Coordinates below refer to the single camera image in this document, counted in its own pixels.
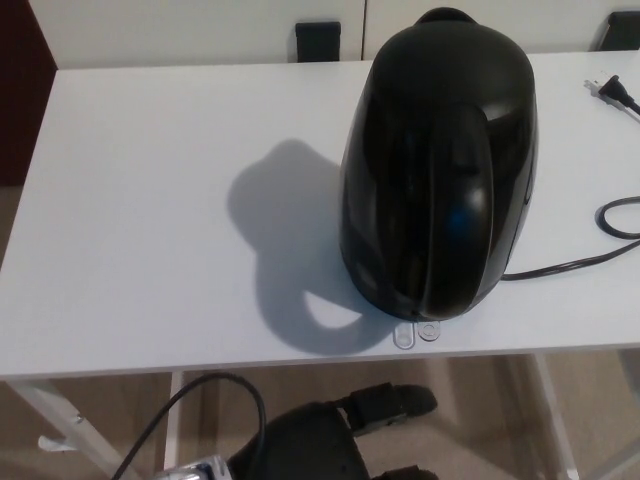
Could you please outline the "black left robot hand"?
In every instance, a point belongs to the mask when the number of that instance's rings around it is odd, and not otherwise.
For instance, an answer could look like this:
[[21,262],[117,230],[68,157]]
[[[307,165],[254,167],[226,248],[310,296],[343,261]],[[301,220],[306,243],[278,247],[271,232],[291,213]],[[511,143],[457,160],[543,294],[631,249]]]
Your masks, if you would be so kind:
[[369,479],[355,439],[427,415],[438,406],[420,385],[384,383],[311,402],[266,425],[227,461],[234,479]]

